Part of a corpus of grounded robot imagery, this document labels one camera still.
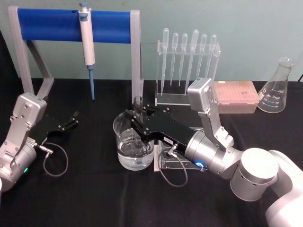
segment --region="black tablecloth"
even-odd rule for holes
[[[35,87],[41,84],[34,80]],[[153,165],[139,172],[118,161],[112,123],[128,107],[130,81],[96,80],[96,102],[88,80],[56,79],[47,114],[65,121],[79,111],[79,126],[59,141],[70,165],[60,178],[45,175],[44,153],[17,184],[2,194],[1,227],[252,227],[267,226],[265,210],[277,199],[267,189],[257,202],[239,200],[229,181],[212,173],[188,171],[183,188],[168,185]],[[259,90],[263,83],[255,83]],[[8,132],[20,86],[0,90],[0,141]],[[153,103],[154,82],[144,84],[144,97]],[[235,148],[276,149],[303,168],[303,84],[290,82],[286,109],[268,114],[221,114],[222,125],[234,137]],[[187,126],[200,126],[187,106],[173,106],[173,116]],[[181,170],[165,171],[174,182]]]

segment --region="glass beaker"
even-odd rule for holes
[[[279,65],[272,78],[259,91],[258,108],[268,113],[278,113],[286,105],[288,75],[294,66],[291,58],[280,58]]]
[[[141,116],[142,114],[138,113],[138,106],[134,105],[134,108],[135,114]],[[115,118],[113,128],[116,134],[118,158],[121,165],[129,170],[142,170],[148,167],[153,160],[154,141],[144,144],[140,136],[131,127],[131,121],[125,118],[124,113]]]

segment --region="pipette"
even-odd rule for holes
[[[91,8],[88,7],[86,2],[80,3],[81,9],[79,10],[79,21],[81,28],[82,44],[84,61],[89,70],[90,91],[91,98],[95,101],[95,89],[94,89],[94,64],[95,64],[95,51],[93,40],[93,29],[91,25]]]
[[[185,50],[186,50],[186,46],[187,46],[187,39],[188,39],[188,35],[186,33],[184,33],[182,35],[182,41],[181,41],[182,53],[181,53],[180,68],[179,68],[179,86],[180,86],[180,81],[181,81],[181,76],[182,76],[183,62],[184,62]]]
[[[162,47],[163,47],[163,63],[162,63],[162,78],[161,78],[161,95],[164,89],[164,81],[165,81],[165,68],[166,68],[166,55],[167,48],[169,46],[169,29],[163,29],[163,39],[162,39]]]
[[[214,46],[216,44],[216,40],[217,40],[217,36],[215,34],[212,35],[212,37],[210,38],[210,43],[209,43],[209,56],[207,59],[207,65],[206,65],[206,70],[205,70],[205,77],[208,78],[209,75],[209,67],[210,67],[210,61],[212,59],[212,55],[213,55],[213,50],[214,50]]]
[[[172,77],[174,75],[175,57],[176,57],[176,52],[177,52],[178,39],[179,39],[178,33],[174,33],[172,35],[172,43],[171,43],[172,54],[171,54],[171,66],[170,66],[170,85],[172,82]]]
[[[187,71],[187,77],[186,77],[186,84],[185,84],[185,91],[184,91],[184,95],[187,92],[187,88],[189,85],[189,80],[190,80],[190,74],[191,74],[191,68],[193,66],[193,59],[194,59],[194,54],[195,54],[195,49],[197,46],[197,42],[198,42],[198,37],[199,37],[199,31],[197,29],[195,29],[193,31],[193,34],[191,36],[191,42],[190,42],[190,57],[189,57],[189,65],[188,65],[188,71]]]
[[[206,46],[206,41],[207,41],[207,34],[203,34],[201,36],[201,41],[200,41],[200,56],[198,59],[198,67],[197,67],[197,78],[199,77],[200,74],[200,69],[201,69],[201,64],[202,64],[202,58],[204,55],[204,50],[205,50],[205,46]]]

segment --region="teal wall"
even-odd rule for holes
[[[141,11],[143,76],[154,79],[156,42],[164,27],[170,33],[217,34],[221,57],[217,80],[268,80],[281,56],[297,59],[303,47],[301,0],[90,0],[93,10]],[[75,0],[2,0],[0,29],[13,61],[16,55],[9,29],[8,5],[23,8],[78,9]],[[55,78],[87,78],[81,43],[39,41],[42,54]],[[130,46],[96,44],[95,77],[130,79]],[[303,73],[299,57],[289,80]],[[33,77],[40,77],[30,57]]]

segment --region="dark gray cable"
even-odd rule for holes
[[[185,166],[184,166],[184,164],[182,163],[182,161],[180,160],[180,158],[175,157],[175,158],[180,162],[180,164],[182,165],[182,168],[183,168],[184,173],[185,173],[185,182],[184,182],[183,184],[177,185],[177,184],[173,184],[172,182],[170,182],[170,181],[166,178],[166,176],[164,175],[164,173],[162,172],[161,166],[160,166],[160,155],[161,155],[161,153],[162,153],[162,152],[159,152],[159,154],[158,154],[158,168],[159,168],[159,171],[160,171],[161,175],[163,176],[164,180],[165,180],[167,183],[169,183],[171,186],[173,186],[173,187],[181,188],[181,187],[185,186],[185,185],[187,184],[187,181],[188,181],[188,176],[187,176],[187,171],[186,171],[186,169],[185,169]]]
[[[46,160],[47,160],[47,158],[48,158],[48,155],[46,155],[46,156],[45,156],[45,159],[44,159],[44,161],[43,161],[43,169],[44,169],[44,171],[45,171],[48,175],[50,175],[50,176],[52,176],[52,177],[59,177],[59,176],[62,176],[63,174],[66,173],[67,168],[68,168],[68,157],[67,157],[66,151],[65,151],[62,147],[60,147],[58,144],[49,143],[49,142],[48,142],[48,143],[45,143],[45,144],[53,145],[53,146],[55,146],[55,147],[60,148],[60,149],[63,151],[63,153],[64,153],[64,155],[65,155],[65,157],[66,157],[66,166],[65,166],[65,170],[64,170],[62,173],[60,173],[60,174],[51,174],[51,173],[46,169],[46,167],[45,167],[45,163],[46,163]]]

